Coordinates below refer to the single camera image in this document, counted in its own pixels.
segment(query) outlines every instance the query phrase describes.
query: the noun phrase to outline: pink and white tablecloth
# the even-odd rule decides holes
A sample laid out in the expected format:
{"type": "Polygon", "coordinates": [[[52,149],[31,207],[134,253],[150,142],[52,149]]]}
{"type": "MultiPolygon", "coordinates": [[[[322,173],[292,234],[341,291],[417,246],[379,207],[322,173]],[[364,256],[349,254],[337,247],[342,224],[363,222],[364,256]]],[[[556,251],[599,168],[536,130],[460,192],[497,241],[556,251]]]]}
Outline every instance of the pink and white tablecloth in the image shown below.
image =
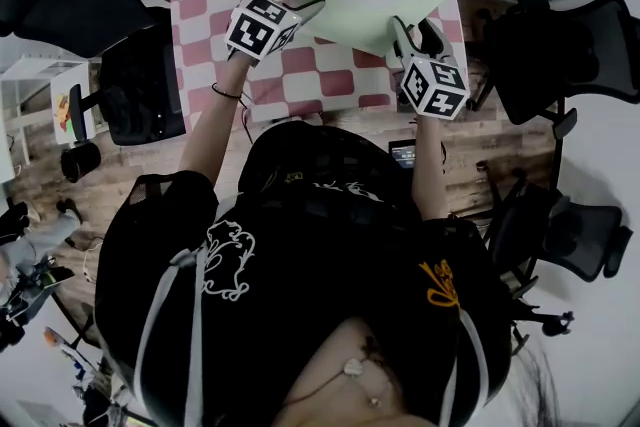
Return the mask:
{"type": "MultiPolygon", "coordinates": [[[[224,33],[240,0],[171,0],[176,72],[187,131],[206,106],[210,86],[227,59],[224,33]]],[[[456,0],[429,15],[447,36],[466,79],[466,54],[456,0]]],[[[250,70],[245,92],[251,119],[266,121],[309,112],[395,104],[390,70],[400,62],[298,33],[281,53],[250,70]]]]}

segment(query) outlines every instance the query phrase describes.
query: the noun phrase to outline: yellow embroidery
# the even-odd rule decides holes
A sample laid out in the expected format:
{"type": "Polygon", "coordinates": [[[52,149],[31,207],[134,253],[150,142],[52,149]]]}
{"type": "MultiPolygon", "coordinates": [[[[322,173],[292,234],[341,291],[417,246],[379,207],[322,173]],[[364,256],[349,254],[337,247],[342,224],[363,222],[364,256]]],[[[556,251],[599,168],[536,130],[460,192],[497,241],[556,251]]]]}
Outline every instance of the yellow embroidery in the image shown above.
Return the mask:
{"type": "Polygon", "coordinates": [[[302,180],[303,174],[300,171],[296,171],[295,173],[289,173],[285,178],[284,182],[288,185],[295,180],[302,180]]]}
{"type": "Polygon", "coordinates": [[[434,306],[449,307],[455,305],[459,309],[460,301],[458,301],[458,293],[453,286],[453,272],[451,272],[451,267],[449,267],[447,261],[442,260],[440,264],[436,264],[435,274],[426,262],[421,263],[420,268],[424,270],[440,288],[440,290],[430,288],[427,292],[427,300],[434,306]]]}

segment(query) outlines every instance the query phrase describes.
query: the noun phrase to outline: floor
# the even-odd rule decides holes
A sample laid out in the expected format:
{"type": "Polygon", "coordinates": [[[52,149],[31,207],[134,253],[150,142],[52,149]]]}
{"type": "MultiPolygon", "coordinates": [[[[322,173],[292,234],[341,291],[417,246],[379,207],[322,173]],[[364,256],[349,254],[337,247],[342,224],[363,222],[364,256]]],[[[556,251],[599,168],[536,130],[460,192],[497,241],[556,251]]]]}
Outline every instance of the floor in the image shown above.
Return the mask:
{"type": "MultiPolygon", "coordinates": [[[[477,9],[489,8],[494,14],[504,10],[504,3],[493,0],[459,0],[465,41],[481,40],[481,25],[475,16],[477,9]]],[[[482,63],[469,59],[469,80],[472,95],[483,82],[486,69],[482,63]]],[[[337,126],[371,140],[383,149],[389,141],[414,137],[413,116],[398,114],[389,108],[354,109],[326,113],[325,124],[337,126]]],[[[252,129],[254,138],[260,128],[252,129]]],[[[102,152],[99,169],[82,178],[77,184],[68,183],[60,170],[61,147],[55,142],[49,124],[35,127],[28,135],[32,163],[22,168],[18,177],[7,184],[8,194],[15,202],[28,200],[43,220],[56,216],[55,204],[60,198],[75,200],[84,214],[85,224],[73,240],[76,248],[66,244],[55,252],[60,265],[70,267],[76,277],[61,285],[57,294],[79,325],[87,318],[88,306],[93,304],[95,285],[83,277],[83,261],[95,278],[100,257],[95,247],[104,236],[109,223],[128,195],[135,179],[145,173],[171,173],[177,169],[185,143],[179,137],[140,147],[117,147],[108,133],[94,142],[102,152]]],[[[549,179],[554,140],[548,121],[533,120],[522,126],[509,123],[502,106],[492,93],[480,112],[463,110],[454,122],[444,123],[445,164],[449,206],[453,213],[463,215],[491,206],[489,187],[476,163],[486,160],[499,179],[501,187],[512,181],[511,170],[525,169],[533,182],[545,184],[549,179]]],[[[216,193],[219,198],[236,192],[240,172],[250,149],[242,129],[231,135],[216,193]]],[[[14,162],[21,161],[20,145],[13,149],[14,162]]]]}

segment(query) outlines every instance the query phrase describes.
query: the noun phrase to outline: white pendant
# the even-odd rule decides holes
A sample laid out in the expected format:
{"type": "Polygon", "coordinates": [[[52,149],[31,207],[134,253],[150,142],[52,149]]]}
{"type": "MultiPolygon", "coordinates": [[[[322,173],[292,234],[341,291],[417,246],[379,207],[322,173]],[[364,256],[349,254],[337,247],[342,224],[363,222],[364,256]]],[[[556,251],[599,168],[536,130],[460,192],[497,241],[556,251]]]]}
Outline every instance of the white pendant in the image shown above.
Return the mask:
{"type": "Polygon", "coordinates": [[[364,367],[362,366],[362,363],[360,363],[360,360],[356,358],[350,358],[344,364],[342,371],[350,377],[359,377],[364,372],[364,367]]]}

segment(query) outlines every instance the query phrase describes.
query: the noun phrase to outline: bracelet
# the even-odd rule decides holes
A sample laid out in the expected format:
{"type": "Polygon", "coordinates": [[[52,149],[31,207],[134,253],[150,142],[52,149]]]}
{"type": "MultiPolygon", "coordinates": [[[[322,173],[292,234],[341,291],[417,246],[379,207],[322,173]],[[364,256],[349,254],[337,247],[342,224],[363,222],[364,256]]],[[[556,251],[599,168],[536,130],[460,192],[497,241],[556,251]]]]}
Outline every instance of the bracelet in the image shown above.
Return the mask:
{"type": "Polygon", "coordinates": [[[240,98],[242,98],[242,95],[234,96],[234,95],[230,95],[229,93],[225,93],[224,91],[220,91],[216,87],[216,84],[217,84],[217,82],[214,82],[213,84],[211,84],[211,89],[213,89],[219,95],[225,96],[227,98],[231,98],[232,100],[240,100],[240,98]]]}

